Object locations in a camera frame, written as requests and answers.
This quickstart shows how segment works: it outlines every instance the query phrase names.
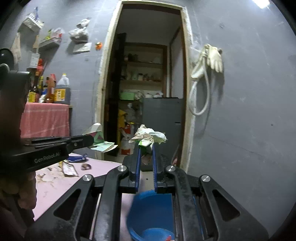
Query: white cable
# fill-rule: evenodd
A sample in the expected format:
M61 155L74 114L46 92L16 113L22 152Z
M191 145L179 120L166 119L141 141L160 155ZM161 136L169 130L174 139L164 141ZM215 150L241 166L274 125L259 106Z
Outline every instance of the white cable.
M207 76L207 69L206 69L205 61L206 61L206 58L203 57L203 59L202 59L202 65L203 65L203 69L204 69L205 83L206 83L206 86L207 86L207 98L206 98L206 101L205 101L205 105L204 105L203 109L200 112L195 112L194 111L194 106L192 105L192 102L193 102L192 101L193 91L196 88L196 85L197 85L199 79L197 81L194 81L194 83L193 83L193 85L191 87L190 93L189 93L189 110L195 116L202 115L206 111L206 109L208 108L208 106L209 106L209 100L210 100L210 83L209 83L209 79L208 79L208 76Z

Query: orange object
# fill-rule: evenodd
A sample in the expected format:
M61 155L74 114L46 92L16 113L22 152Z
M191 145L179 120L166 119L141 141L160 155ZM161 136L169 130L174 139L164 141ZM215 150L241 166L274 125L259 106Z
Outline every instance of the orange object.
M43 69L44 69L42 63L43 63L43 60L40 58L39 61L38 61L38 65L37 65L37 71L40 72L40 73L41 73L41 72L43 71Z
M171 240L172 240L172 236L168 236L165 241L171 241Z
M97 42L96 43L96 50L100 50L103 46L103 43L102 42Z
M54 102L54 86L55 86L54 79L52 78L52 75L50 75L48 80L47 94L45 96L46 103Z

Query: blue container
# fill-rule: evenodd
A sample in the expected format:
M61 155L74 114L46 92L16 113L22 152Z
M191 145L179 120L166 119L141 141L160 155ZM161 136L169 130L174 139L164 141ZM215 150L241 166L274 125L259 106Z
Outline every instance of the blue container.
M175 239L171 194L156 194L154 190L134 197L126 225L134 241L165 241Z

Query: ceiling light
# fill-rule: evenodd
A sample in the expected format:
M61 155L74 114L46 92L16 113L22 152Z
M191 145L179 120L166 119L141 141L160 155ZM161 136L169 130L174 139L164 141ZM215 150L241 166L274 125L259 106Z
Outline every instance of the ceiling light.
M269 5L269 0L252 0L259 8L265 8Z

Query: wooden door frame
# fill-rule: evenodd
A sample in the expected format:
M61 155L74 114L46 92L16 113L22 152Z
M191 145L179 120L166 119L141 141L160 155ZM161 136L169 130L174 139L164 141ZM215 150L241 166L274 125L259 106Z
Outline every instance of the wooden door frame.
M169 96L170 97L172 97L172 83L173 83L173 78L172 78L173 77L172 76L172 44L175 41L175 39L177 38L177 36L180 32L180 29L181 29L181 27L177 28L177 30L174 33L172 40L170 41L170 44L169 44L169 56L170 56L170 73L169 73L169 75L170 75L170 92L169 92Z
M184 64L184 75L186 76L186 92L184 92L184 98L186 99L186 110L185 110L185 125L184 125L184 136L183 136L183 144L182 144L182 155L180 160L180 167L188 171L189 160L191 157L191 149L192 149L192 141L193 141L193 132L194 132L194 122L195 117L190 113L188 108L188 97L189 97L189 87L191 86L190 80L190 70L191 65L189 62L189 50L192 45L192 30L189 20L189 15L186 7L182 7L175 4L170 3L162 3L155 1L142 1L142 0L121 0L118 2L113 16L110 21L110 25L108 28L107 36L105 39L103 53L101 57L100 63L100 78L97 89L97 102L96 102L96 111L95 111L95 122L99 122L104 125L104 106L105 106L105 91L106 91L106 83L107 83L107 74L108 67L110 62L110 55L113 45L113 40L116 32L116 27L118 24L118 20L121 14L121 10L124 6L126 8L136 8L136 9L151 9L158 10L163 12L177 13L181 15L182 20L182 32L183 32L183 40L185 46L185 61ZM99 152L96 152L96 158L101 159L103 155Z

